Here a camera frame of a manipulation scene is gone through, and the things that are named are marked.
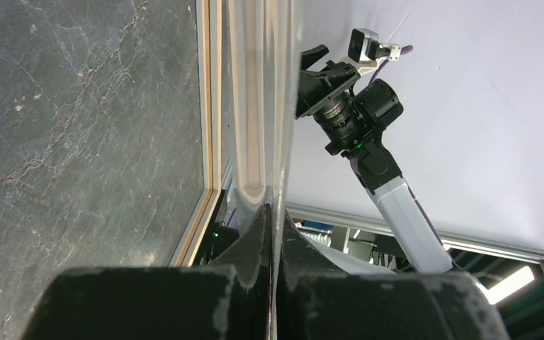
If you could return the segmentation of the wooden picture frame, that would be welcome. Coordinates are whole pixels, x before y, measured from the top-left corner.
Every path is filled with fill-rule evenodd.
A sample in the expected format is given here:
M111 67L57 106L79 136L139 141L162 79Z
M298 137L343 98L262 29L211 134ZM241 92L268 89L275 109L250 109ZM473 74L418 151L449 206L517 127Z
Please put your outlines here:
M171 267L192 266L230 172L222 159L223 2L197 1L198 66L204 188L178 246Z

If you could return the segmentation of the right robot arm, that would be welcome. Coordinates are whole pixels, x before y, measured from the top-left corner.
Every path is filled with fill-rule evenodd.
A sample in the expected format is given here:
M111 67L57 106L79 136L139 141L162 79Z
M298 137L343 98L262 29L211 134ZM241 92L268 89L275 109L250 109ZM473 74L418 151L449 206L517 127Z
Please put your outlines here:
M295 117L312 117L329 138L326 151L349 161L416 271L457 270L401 168L383 145L384 131L404 111L397 93L382 79L354 93L361 75L348 62L328 61L323 69L312 71L311 66L328 52L325 45L302 52Z

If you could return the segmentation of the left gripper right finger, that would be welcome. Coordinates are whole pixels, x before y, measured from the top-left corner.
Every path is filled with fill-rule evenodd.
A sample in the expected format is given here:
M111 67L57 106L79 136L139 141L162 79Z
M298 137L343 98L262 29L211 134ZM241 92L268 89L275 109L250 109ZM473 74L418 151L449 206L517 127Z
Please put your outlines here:
M465 273L370 268L351 274L283 225L279 339L507 339L497 309Z

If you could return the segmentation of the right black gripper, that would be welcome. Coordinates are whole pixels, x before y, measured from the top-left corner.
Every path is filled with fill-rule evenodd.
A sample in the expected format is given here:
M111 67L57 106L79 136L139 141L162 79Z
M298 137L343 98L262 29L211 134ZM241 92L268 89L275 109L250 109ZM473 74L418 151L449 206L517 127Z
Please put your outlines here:
M361 78L358 70L348 62L329 60L320 71L308 70L327 54L329 49L324 44L300 53L296 118L314 115Z

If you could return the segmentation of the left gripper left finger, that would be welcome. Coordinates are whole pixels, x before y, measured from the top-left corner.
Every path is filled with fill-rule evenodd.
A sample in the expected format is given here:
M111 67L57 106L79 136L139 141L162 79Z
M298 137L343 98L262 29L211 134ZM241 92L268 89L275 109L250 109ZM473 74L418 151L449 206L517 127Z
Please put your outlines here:
M72 268L43 293L24 339L265 339L271 209L204 266Z

